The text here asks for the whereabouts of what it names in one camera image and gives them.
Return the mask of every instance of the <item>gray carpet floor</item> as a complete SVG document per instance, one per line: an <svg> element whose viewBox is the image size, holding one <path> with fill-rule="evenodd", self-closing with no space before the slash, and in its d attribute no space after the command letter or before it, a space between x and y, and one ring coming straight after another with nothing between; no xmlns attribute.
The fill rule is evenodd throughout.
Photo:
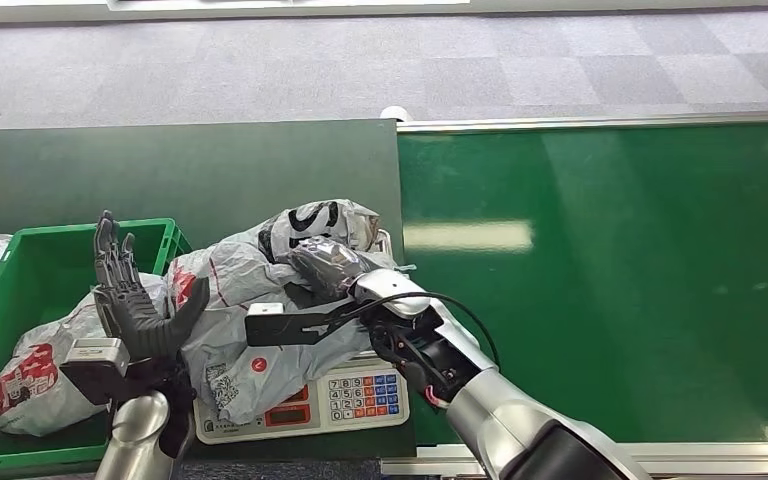
<svg viewBox="0 0 768 480"><path fill-rule="evenodd" d="M0 128L768 110L768 12L0 28Z"/></svg>

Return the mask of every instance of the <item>black cable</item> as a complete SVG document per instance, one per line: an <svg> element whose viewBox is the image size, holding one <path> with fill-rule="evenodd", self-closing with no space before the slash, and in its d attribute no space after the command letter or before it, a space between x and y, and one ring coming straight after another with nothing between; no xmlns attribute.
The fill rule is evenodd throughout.
<svg viewBox="0 0 768 480"><path fill-rule="evenodd" d="M370 303L366 303L361 305L360 307L350 311L346 312L342 315L337 316L334 318L334 321L340 321L340 320L350 320L352 318L355 318L359 316L362 313L367 312L368 310L371 310L379 305L385 304L387 302L391 302L393 300L398 300L400 298L411 298L411 297L421 297L421 298L436 298L438 300L443 300L449 303L452 303L456 305L458 308L464 311L469 317L472 319L472 321L475 322L476 325L478 325L478 328L481 329L481 333L484 334L484 338L487 339L487 343L490 345L490 350L493 352L493 361L496 363L496 366L499 368L499 373L502 373L502 363L499 361L499 350L496 349L496 342L493 341L493 337L490 335L490 331L487 330L487 327L484 325L484 322L482 322L478 315L472 312L472 310L469 309L466 305L461 303L460 300L456 300L448 295L443 295L442 293L434 293L434 292L404 292L404 293L397 293L395 295L390 295L389 297L379 298L378 300L375 300Z"/></svg>

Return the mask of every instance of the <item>metal rail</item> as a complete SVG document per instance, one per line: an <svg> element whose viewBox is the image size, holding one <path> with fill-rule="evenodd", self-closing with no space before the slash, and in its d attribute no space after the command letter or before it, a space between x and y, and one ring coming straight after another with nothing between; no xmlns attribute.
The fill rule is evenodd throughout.
<svg viewBox="0 0 768 480"><path fill-rule="evenodd" d="M656 478L768 477L768 443L625 443L622 447ZM465 445L418 447L416 458L381 460L382 475L481 476Z"/></svg>

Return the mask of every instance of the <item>robotic hand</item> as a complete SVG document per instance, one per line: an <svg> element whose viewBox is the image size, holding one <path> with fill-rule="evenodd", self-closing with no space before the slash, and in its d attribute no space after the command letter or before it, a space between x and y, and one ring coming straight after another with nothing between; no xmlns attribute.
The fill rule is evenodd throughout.
<svg viewBox="0 0 768 480"><path fill-rule="evenodd" d="M246 317L249 345L314 344L358 319L378 356L392 362L429 404L445 409L491 479L650 480L598 429L537 402L503 377L440 301L453 299L425 292L392 270L347 268L356 254L329 242L302 242L291 263L314 286L331 280L354 306L326 314L275 314L253 305L251 311L264 313ZM293 256L300 258L294 262Z"/></svg>
<svg viewBox="0 0 768 480"><path fill-rule="evenodd" d="M118 231L105 211L93 239L99 282L93 294L109 338L76 340L60 370L93 404L110 403L115 412L96 479L168 480L195 431L195 391L179 350L207 306L210 287L207 278L197 279L175 315L158 313L140 283L134 235L127 234L120 249Z"/></svg>

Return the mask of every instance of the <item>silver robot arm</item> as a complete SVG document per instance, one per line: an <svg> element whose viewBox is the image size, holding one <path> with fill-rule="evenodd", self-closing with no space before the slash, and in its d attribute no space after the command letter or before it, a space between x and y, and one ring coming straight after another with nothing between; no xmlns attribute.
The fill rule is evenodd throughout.
<svg viewBox="0 0 768 480"><path fill-rule="evenodd" d="M424 290L385 269L361 275L350 290L360 304L406 292ZM387 313L378 312L378 320L361 318L373 348L429 403L446 408L449 424L490 478L650 479L604 433L534 400L502 376L439 300L399 298L382 307ZM410 330L388 328L406 322Z"/></svg>

